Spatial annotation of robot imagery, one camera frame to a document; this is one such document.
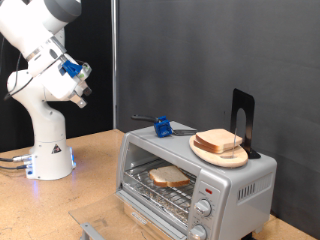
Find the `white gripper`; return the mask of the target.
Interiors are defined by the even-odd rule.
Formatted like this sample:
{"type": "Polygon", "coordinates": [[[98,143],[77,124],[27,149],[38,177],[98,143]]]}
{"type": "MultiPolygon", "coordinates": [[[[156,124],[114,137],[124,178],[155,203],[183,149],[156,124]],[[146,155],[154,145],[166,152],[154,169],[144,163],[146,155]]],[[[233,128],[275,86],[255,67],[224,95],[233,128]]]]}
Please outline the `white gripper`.
{"type": "Polygon", "coordinates": [[[77,63],[57,47],[42,46],[28,56],[28,70],[57,100],[71,100],[79,108],[87,105],[82,95],[92,93],[86,83],[92,71],[88,63],[77,63]]]}

